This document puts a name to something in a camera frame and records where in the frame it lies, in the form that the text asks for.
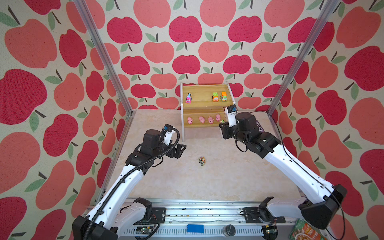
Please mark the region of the green pink toy bus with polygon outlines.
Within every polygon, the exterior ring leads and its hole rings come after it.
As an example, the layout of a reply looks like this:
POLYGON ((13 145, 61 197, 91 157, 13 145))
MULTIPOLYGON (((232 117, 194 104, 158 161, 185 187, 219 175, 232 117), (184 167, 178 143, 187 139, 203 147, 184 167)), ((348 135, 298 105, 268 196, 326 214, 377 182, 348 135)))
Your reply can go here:
POLYGON ((201 166, 204 166, 206 164, 206 158, 205 157, 200 157, 199 158, 199 163, 201 166))

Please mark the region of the orange green toy truck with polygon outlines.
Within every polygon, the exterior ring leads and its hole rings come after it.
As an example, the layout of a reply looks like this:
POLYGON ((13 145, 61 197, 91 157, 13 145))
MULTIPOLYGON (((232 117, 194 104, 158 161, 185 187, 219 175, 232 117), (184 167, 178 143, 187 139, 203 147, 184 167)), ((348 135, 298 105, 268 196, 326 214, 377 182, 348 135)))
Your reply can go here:
POLYGON ((221 93, 221 101, 222 102, 227 102, 228 101, 228 95, 226 92, 221 93))

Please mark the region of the pink square toy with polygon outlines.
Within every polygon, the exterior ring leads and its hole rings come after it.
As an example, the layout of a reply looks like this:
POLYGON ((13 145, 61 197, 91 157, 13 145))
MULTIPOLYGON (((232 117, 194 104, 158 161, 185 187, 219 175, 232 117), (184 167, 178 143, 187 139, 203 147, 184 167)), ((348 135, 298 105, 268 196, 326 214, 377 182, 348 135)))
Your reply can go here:
POLYGON ((199 116, 199 121, 204 124, 206 120, 203 116, 199 116))

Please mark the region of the green toy car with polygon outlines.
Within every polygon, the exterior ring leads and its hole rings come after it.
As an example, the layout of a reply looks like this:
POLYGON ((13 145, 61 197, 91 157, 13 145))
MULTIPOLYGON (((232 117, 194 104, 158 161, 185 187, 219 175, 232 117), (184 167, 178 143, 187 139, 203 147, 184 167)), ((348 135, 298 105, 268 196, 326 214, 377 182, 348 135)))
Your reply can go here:
POLYGON ((213 93, 212 94, 212 100, 213 100, 213 102, 219 102, 219 95, 218 95, 218 93, 213 93))

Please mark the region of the wooden two-tier shelf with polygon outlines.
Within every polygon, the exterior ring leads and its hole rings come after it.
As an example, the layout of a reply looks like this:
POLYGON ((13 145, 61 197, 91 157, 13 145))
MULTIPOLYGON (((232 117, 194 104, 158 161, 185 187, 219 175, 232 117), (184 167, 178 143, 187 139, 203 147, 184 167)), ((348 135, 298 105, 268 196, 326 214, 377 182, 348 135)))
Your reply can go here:
POLYGON ((216 115, 220 114, 221 120, 226 120, 225 108, 236 103, 232 90, 228 82, 222 85, 187 85, 180 84, 180 97, 181 97, 181 121, 182 121, 182 139, 185 139, 186 128, 203 128, 203 127, 217 127, 220 122, 216 121, 216 115), (221 101, 221 93, 226 92, 228 101, 221 101), (186 104, 186 96, 188 93, 192 94, 192 103, 186 104), (213 102, 212 94, 218 93, 219 102, 213 102), (199 116, 205 118, 205 123, 199 121, 199 116), (187 118, 193 119, 193 124, 189 125, 187 118), (214 123, 209 124, 208 118, 212 117, 214 123))

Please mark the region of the pink teal toy car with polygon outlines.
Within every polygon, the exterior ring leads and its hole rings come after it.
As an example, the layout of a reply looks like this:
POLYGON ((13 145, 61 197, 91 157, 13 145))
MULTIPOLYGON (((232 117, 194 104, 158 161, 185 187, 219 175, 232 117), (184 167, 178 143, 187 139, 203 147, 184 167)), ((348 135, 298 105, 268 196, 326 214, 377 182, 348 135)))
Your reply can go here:
POLYGON ((192 103, 192 94, 191 93, 187 94, 185 103, 186 104, 191 104, 192 103))

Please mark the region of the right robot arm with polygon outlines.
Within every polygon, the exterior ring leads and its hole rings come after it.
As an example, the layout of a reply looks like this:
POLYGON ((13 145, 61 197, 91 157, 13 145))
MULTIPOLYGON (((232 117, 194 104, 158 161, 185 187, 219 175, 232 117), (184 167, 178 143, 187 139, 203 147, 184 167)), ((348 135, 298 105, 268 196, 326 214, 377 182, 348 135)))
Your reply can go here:
POLYGON ((227 121, 220 123, 224 139, 246 146, 247 151, 277 167, 304 193, 304 197, 281 200, 267 197, 259 205, 259 218, 268 223, 273 218, 290 217, 306 220, 310 225, 325 230, 347 194, 342 185, 324 180, 291 154, 273 134, 265 132, 256 117, 248 112, 231 112, 227 121))

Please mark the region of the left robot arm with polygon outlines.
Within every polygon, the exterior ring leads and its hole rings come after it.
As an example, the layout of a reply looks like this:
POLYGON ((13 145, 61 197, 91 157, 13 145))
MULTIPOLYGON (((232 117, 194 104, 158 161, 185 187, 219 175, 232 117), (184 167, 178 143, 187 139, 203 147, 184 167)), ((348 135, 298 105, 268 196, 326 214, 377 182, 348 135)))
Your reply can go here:
POLYGON ((139 144, 129 155, 119 178, 106 195, 86 216, 78 216, 74 220, 74 239, 120 240, 125 230, 134 224, 150 223, 153 215, 152 202, 137 198, 128 207, 123 207, 123 204, 156 159, 178 159, 186 148, 186 145, 179 143, 139 144))

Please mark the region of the purple candy bag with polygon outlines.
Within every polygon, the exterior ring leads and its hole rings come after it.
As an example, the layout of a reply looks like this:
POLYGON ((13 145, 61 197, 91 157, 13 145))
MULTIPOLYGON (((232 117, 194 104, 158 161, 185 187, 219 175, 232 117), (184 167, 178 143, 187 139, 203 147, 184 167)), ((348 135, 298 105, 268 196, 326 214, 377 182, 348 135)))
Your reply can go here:
POLYGON ((261 124, 258 121, 256 121, 256 124, 257 124, 257 128, 258 128, 259 132, 264 133, 265 131, 264 131, 263 127, 261 126, 261 124))

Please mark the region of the blue tape block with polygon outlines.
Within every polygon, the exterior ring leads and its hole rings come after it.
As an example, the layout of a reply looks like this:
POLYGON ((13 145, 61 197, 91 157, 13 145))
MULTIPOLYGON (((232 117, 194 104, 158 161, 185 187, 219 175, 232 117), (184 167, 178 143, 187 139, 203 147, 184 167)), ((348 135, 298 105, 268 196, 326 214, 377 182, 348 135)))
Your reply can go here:
POLYGON ((188 224, 187 225, 187 232, 188 233, 203 234, 205 232, 204 225, 188 224))

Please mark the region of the round black knob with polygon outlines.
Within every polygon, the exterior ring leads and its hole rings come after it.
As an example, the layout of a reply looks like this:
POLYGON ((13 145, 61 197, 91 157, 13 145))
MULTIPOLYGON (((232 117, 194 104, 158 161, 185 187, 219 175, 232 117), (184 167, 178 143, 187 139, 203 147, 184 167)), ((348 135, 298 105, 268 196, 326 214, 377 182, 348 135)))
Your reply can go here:
POLYGON ((233 237, 236 234, 236 228, 233 225, 227 225, 223 228, 223 234, 226 237, 233 237))

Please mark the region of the green snack packet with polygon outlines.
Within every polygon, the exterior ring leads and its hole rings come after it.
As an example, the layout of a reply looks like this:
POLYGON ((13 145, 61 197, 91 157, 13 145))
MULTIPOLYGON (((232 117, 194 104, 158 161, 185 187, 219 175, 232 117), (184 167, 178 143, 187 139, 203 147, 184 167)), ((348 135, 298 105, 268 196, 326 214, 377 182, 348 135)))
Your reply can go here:
POLYGON ((313 229, 306 221, 299 219, 296 221, 290 240, 327 240, 323 235, 313 229))

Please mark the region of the aluminium frame post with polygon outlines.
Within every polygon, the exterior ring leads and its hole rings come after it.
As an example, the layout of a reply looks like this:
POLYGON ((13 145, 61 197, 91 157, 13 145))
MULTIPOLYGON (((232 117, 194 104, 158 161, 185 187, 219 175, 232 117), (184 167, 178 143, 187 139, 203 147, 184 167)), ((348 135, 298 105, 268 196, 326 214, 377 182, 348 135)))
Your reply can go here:
POLYGON ((123 88, 123 85, 120 81, 120 78, 113 66, 112 59, 107 51, 107 48, 105 47, 105 44, 103 43, 99 31, 97 29, 96 23, 93 20, 92 14, 90 9, 88 8, 88 5, 86 1, 79 1, 79 0, 74 0, 75 5, 77 7, 77 10, 82 18, 82 21, 84 22, 90 36, 91 40, 93 41, 99 57, 105 67, 105 70, 107 74, 109 75, 112 84, 117 91, 117 95, 119 99, 121 100, 121 103, 123 104, 123 107, 125 108, 127 115, 132 118, 133 117, 133 109, 128 101, 127 96, 125 95, 125 91, 123 88))
POLYGON ((306 41, 303 43, 303 46, 299 50, 299 53, 296 56, 296 59, 294 60, 293 65, 291 66, 287 76, 284 77, 281 87, 279 88, 276 96, 274 97, 273 101, 270 104, 270 107, 268 108, 268 114, 270 116, 272 116, 278 104, 281 102, 281 99, 284 93, 286 92, 286 90, 288 89, 290 82, 293 80, 294 76, 296 75, 302 63, 304 62, 307 54, 310 52, 310 50, 314 46, 315 41, 318 39, 327 21, 329 20, 330 16, 333 14, 335 9, 338 7, 338 4, 340 2, 341 1, 331 0, 325 3, 323 9, 319 14, 319 17, 317 18, 317 20, 314 23, 314 26, 309 32, 309 35, 306 41))

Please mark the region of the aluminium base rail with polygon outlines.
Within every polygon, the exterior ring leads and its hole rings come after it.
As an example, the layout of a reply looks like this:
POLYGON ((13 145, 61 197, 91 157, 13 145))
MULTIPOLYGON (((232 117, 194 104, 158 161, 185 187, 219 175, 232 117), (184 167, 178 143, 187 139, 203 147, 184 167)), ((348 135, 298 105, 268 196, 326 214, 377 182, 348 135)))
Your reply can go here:
MULTIPOLYGON (((126 199, 123 207, 128 207, 134 200, 136 199, 126 199)), ((265 240, 275 240, 280 236, 279 224, 286 226, 299 220, 279 217, 273 218, 268 223, 261 221, 259 205, 263 201, 149 201, 153 204, 151 222, 134 224, 125 230, 122 239, 226 237, 223 234, 223 228, 227 225, 233 225, 236 228, 236 234, 231 238, 256 236, 265 240), (188 224, 204 225, 205 232, 203 234, 188 233, 188 224)))

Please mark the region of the left aluminium frame post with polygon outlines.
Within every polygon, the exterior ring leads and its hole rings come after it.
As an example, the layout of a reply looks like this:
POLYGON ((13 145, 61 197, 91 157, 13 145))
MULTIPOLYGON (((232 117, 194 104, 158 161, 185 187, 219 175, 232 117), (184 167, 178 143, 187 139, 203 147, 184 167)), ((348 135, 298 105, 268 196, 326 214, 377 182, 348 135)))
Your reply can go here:
POLYGON ((117 91, 117 95, 119 99, 121 100, 121 103, 123 104, 123 107, 125 108, 127 115, 132 118, 133 117, 133 109, 128 101, 127 96, 125 95, 125 91, 123 88, 123 85, 120 81, 120 78, 113 66, 112 59, 107 51, 107 48, 105 47, 105 44, 103 43, 99 31, 97 29, 96 23, 93 20, 92 14, 90 9, 88 8, 88 5, 86 1, 79 1, 79 0, 74 0, 75 5, 77 7, 77 10, 82 18, 82 21, 84 22, 90 36, 91 40, 93 41, 99 57, 105 67, 105 70, 107 74, 109 75, 112 84, 117 91))

